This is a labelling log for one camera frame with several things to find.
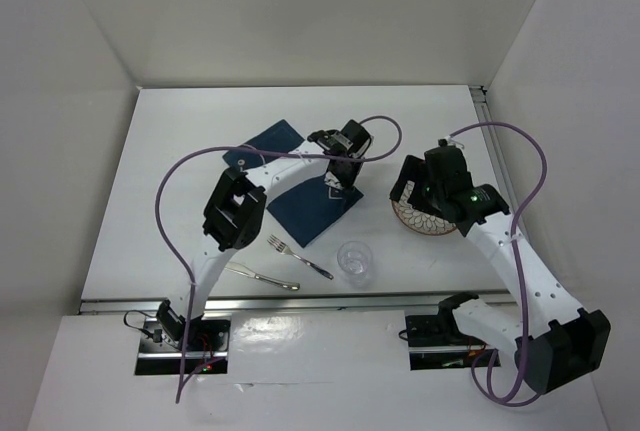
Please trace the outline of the silver fork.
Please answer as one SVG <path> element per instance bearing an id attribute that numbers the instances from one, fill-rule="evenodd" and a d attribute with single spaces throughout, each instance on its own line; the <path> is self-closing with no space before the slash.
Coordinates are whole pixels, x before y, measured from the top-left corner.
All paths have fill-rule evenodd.
<path id="1" fill-rule="evenodd" d="M 334 279 L 334 276 L 329 271 L 327 271 L 324 268 L 318 266 L 314 262 L 312 262 L 312 261 L 300 256 L 299 254 L 296 254 L 286 243 L 284 243 L 282 240 L 280 240 L 276 236 L 270 235 L 267 238 L 267 242 L 278 253 L 286 255 L 286 256 L 291 256 L 291 257 L 297 259 L 298 261 L 300 261 L 301 263 L 303 263 L 307 267 L 311 268 L 316 273 L 320 274 L 321 276 L 323 276 L 326 279 L 329 279 L 329 280 L 333 280 Z"/>

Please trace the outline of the blue fish placemat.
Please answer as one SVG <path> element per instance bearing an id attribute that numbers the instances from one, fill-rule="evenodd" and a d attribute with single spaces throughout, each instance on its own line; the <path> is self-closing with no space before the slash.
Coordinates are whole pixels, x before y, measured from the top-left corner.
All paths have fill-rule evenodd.
<path id="1" fill-rule="evenodd" d="M 288 153 L 302 143 L 303 137 L 282 119 L 250 138 L 243 146 Z M 342 192 L 328 187 L 324 177 L 317 176 L 274 198 L 267 210 L 299 246 L 306 247 L 363 197 L 357 188 Z"/>

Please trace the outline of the silver table knife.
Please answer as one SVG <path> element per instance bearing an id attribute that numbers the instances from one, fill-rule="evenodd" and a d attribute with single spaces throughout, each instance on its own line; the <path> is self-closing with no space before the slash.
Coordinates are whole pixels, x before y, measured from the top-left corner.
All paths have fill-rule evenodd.
<path id="1" fill-rule="evenodd" d="M 300 284 L 299 283 L 295 283 L 295 282 L 288 282 L 288 281 L 282 281 L 282 280 L 278 280 L 260 273 L 256 273 L 253 270 L 251 270 L 250 268 L 241 265 L 239 263 L 228 263 L 225 266 L 225 270 L 226 271 L 230 271 L 232 273 L 241 275 L 243 277 L 246 277 L 248 279 L 253 279 L 256 281 L 260 281 L 262 283 L 266 283 L 272 286 L 275 286 L 277 288 L 280 289 L 284 289 L 287 291 L 299 291 L 300 290 Z"/>

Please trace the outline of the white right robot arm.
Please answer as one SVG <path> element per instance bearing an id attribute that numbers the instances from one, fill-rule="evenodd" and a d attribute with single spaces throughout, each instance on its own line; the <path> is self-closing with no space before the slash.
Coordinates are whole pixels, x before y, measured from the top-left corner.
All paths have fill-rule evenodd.
<path id="1" fill-rule="evenodd" d="M 496 188 L 474 185 L 462 151 L 440 143 L 408 155 L 389 198 L 451 224 L 489 261 L 521 310 L 514 319 L 478 294 L 438 305 L 436 330 L 448 343 L 477 338 L 513 359 L 519 376 L 544 395 L 599 368 L 611 331 L 600 310 L 587 311 L 520 234 Z"/>

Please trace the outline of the clear drinking glass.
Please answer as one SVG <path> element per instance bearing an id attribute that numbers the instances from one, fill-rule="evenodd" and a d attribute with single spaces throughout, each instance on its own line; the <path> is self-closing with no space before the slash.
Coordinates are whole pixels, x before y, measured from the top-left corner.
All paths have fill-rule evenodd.
<path id="1" fill-rule="evenodd" d="M 371 277 L 372 251 L 362 242 L 346 242 L 337 252 L 337 263 L 351 285 L 364 287 Z"/>

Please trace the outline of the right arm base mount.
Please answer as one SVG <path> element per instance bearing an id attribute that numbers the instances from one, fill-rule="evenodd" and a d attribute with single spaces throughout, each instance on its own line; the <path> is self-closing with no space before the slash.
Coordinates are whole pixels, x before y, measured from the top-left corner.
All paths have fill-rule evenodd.
<path id="1" fill-rule="evenodd" d="M 491 346 L 478 338 L 451 331 L 433 313 L 409 313 L 398 338 L 408 347 L 411 371 L 456 370 L 489 363 Z"/>

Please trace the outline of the patterned ceramic plate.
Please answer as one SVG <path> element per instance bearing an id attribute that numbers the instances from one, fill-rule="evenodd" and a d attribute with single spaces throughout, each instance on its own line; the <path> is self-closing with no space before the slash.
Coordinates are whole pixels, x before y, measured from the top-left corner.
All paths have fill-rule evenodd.
<path id="1" fill-rule="evenodd" d="M 410 230 L 426 236 L 444 236 L 456 230 L 456 226 L 434 215 L 414 210 L 403 202 L 391 202 L 392 209 L 401 223 Z"/>

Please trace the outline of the front aluminium rail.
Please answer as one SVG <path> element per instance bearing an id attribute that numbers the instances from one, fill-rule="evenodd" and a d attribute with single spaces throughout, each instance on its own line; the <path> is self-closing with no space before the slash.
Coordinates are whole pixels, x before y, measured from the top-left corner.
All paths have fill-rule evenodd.
<path id="1" fill-rule="evenodd" d="M 355 309 L 408 309 L 433 307 L 456 292 L 417 292 L 392 294 L 343 294 L 309 296 L 221 297 L 209 299 L 207 313 L 232 313 L 243 311 L 307 311 L 307 310 L 355 310 Z M 139 310 L 152 313 L 160 300 L 83 300 L 80 315 L 124 313 Z"/>

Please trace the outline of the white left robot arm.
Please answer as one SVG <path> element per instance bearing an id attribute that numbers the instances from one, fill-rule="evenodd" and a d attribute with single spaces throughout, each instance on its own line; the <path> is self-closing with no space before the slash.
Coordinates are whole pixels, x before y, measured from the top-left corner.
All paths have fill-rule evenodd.
<path id="1" fill-rule="evenodd" d="M 206 301 L 222 271 L 240 250 L 259 236 L 267 207 L 281 197 L 302 192 L 299 202 L 310 211 L 327 197 L 350 198 L 356 178 L 367 161 L 371 134 L 350 120 L 340 130 L 319 130 L 288 152 L 242 146 L 239 153 L 256 154 L 256 167 L 225 169 L 209 197 L 202 224 L 203 238 L 191 261 L 180 256 L 161 223 L 160 202 L 170 175 L 206 149 L 182 158 L 162 179 L 156 193 L 155 219 L 161 237 L 188 275 L 187 290 L 169 295 L 160 304 L 157 319 L 163 340 L 176 350 L 196 341 L 197 325 Z"/>

